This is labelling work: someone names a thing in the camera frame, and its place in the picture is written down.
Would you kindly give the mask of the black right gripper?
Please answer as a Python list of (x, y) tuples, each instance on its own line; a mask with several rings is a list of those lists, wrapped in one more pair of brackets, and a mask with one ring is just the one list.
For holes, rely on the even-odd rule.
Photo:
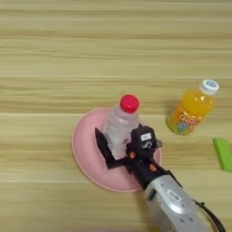
[(172, 175), (154, 159), (155, 151), (162, 146), (160, 140), (149, 140), (146, 143), (132, 140), (126, 145), (126, 155), (121, 159), (115, 159), (108, 146), (108, 141), (98, 128), (95, 129), (95, 138), (107, 168), (115, 169), (124, 166), (138, 181), (142, 189), (145, 189), (154, 179)]

